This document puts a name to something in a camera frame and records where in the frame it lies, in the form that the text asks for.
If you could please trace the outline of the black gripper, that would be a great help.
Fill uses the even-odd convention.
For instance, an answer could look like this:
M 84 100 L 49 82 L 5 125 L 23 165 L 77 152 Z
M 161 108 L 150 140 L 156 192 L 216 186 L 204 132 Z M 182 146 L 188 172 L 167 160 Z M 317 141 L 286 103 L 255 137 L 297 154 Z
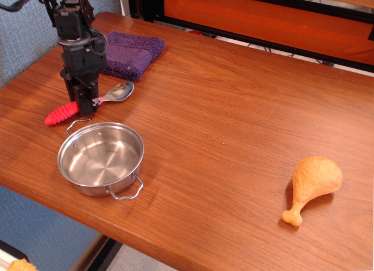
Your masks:
M 98 94 L 99 74 L 106 67 L 106 39 L 60 39 L 64 69 L 60 75 L 65 81 L 71 102 L 75 102 L 80 116 L 88 116 L 97 111 L 93 100 Z

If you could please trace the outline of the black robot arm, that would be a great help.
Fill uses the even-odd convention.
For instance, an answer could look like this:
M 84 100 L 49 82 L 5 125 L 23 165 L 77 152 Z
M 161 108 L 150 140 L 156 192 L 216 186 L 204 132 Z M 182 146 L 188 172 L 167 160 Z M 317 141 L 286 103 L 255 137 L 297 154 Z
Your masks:
M 80 115 L 97 111 L 99 74 L 106 68 L 108 40 L 92 27 L 94 9 L 88 0 L 39 0 L 57 31 L 57 43 L 63 48 L 65 81 L 70 101 Z

